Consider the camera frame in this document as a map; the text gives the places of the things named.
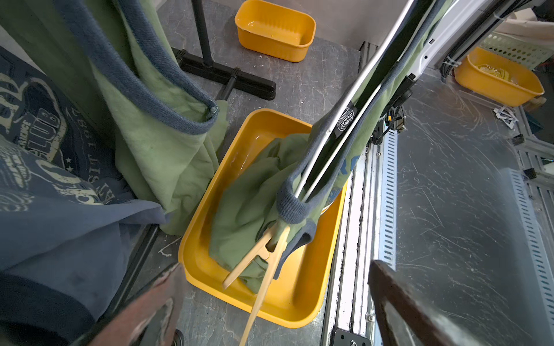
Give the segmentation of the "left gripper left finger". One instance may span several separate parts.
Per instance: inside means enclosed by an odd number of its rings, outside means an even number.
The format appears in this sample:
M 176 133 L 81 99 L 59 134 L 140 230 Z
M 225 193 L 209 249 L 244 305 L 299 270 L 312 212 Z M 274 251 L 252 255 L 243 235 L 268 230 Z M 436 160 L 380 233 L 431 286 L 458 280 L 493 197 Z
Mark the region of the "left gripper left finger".
M 83 345 L 184 345 L 177 322 L 186 274 L 180 263 L 164 269 L 117 312 L 82 335 Z

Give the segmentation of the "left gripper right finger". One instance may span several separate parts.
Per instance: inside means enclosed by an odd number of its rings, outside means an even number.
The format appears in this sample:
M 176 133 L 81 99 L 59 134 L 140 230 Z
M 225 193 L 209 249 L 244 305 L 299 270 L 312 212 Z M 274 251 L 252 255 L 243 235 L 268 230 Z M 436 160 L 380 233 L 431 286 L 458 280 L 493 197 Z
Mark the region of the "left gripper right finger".
M 475 345 L 476 337 L 426 304 L 386 262 L 373 260 L 368 284 L 383 345 L 399 345 L 394 310 L 423 345 Z

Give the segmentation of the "green tank top printed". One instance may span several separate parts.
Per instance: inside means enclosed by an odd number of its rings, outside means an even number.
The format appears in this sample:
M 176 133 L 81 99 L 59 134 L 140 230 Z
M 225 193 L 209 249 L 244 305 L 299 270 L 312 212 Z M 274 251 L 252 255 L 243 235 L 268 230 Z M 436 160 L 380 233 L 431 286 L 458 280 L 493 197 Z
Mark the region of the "green tank top printed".
M 371 79 L 372 76 L 369 83 L 348 104 L 354 109 L 355 117 L 374 91 L 375 85 L 370 84 Z M 364 152 L 368 138 L 374 132 L 372 121 L 362 115 L 345 146 L 310 198 L 303 203 L 294 197 L 294 191 L 301 180 L 301 171 L 310 161 L 309 152 L 323 137 L 325 127 L 331 119 L 330 114 L 317 121 L 309 134 L 294 133 L 286 138 L 273 140 L 224 191 L 212 221 L 209 245 L 210 257 L 220 267 L 229 271 L 235 269 L 271 226 L 289 231 L 285 257 L 314 239 L 321 213 L 338 197 Z M 339 143 L 353 121 L 354 119 L 344 131 L 335 127 L 301 192 L 302 195 L 325 164 L 324 157 L 333 152 L 334 146 Z

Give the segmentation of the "white wire hanger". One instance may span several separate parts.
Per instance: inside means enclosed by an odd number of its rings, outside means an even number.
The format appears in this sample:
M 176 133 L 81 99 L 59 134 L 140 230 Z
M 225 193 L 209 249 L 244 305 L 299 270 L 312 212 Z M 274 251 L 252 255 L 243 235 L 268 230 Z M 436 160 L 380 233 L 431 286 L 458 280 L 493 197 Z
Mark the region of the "white wire hanger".
M 373 70 L 376 68 L 379 62 L 383 59 L 385 56 L 385 53 L 387 53 L 388 49 L 392 45 L 393 40 L 395 40 L 402 31 L 403 28 L 405 28 L 408 25 L 408 22 L 411 18 L 412 14 L 415 14 L 417 10 L 420 10 L 422 6 L 419 4 L 418 1 L 409 1 L 402 12 L 400 13 L 399 18 L 393 25 L 392 30 L 389 32 L 388 36 L 385 38 L 382 45 L 380 45 L 376 51 L 376 53 L 371 57 L 367 65 L 361 70 L 359 73 L 359 76 L 354 81 L 354 83 L 351 85 L 349 90 L 342 96 L 342 98 L 339 100 L 338 104 L 333 108 L 332 113 L 330 114 L 331 119 L 329 120 L 329 124 L 326 125 L 325 131 L 323 132 L 323 137 L 321 140 L 317 142 L 316 147 L 309 152 L 309 159 L 306 167 L 301 171 L 301 180 L 296 187 L 296 190 L 294 191 L 294 197 L 301 202 L 305 203 L 310 198 L 312 192 L 316 189 L 317 185 L 319 184 L 320 180 L 323 178 L 323 175 L 327 172 L 339 152 L 342 150 L 342 148 L 345 146 L 346 141 L 348 141 L 349 136 L 353 133 L 353 130 L 357 123 L 360 121 L 362 115 L 366 112 L 366 110 L 369 107 L 369 104 L 377 97 L 377 94 L 379 94 L 381 89 L 385 88 L 385 85 L 383 83 L 379 84 L 376 89 L 372 92 L 372 94 L 369 96 L 369 99 L 363 103 L 362 108 L 360 109 L 360 113 L 356 115 L 354 118 L 354 121 L 351 124 L 351 127 L 346 131 L 346 133 L 342 136 L 341 140 L 338 144 L 334 146 L 334 150 L 331 154 L 324 157 L 326 159 L 325 164 L 320 169 L 317 177 L 313 180 L 311 186 L 308 188 L 308 190 L 305 192 L 304 195 L 301 194 L 303 191 L 303 188 L 310 177 L 314 167 L 316 166 L 317 160 L 322 156 L 322 150 L 324 146 L 327 144 L 327 140 L 330 138 L 330 135 L 333 133 L 333 130 L 339 123 L 340 117 L 343 115 L 343 111 L 346 109 L 346 106 L 349 104 L 350 101 L 353 100 L 356 93 L 359 90 L 362 90 L 367 83 L 369 83 L 370 77 L 372 76 Z

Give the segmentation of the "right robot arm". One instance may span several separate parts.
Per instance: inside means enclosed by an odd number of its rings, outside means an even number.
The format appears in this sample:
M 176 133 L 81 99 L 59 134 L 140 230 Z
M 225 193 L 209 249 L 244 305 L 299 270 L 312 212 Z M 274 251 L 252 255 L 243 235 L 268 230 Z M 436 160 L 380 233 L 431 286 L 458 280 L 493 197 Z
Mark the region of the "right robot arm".
M 394 102 L 417 82 L 427 66 L 439 58 L 444 63 L 457 63 L 486 33 L 500 25 L 517 10 L 539 6 L 541 1 L 489 1 L 482 12 L 484 1 L 432 1 L 424 9 L 417 1 L 410 17 L 395 31 L 395 37 L 379 62 L 370 84 L 376 95 L 369 107 L 359 114 L 372 121 L 373 134 L 367 143 L 382 143 L 385 131 L 376 131 L 382 125 Z

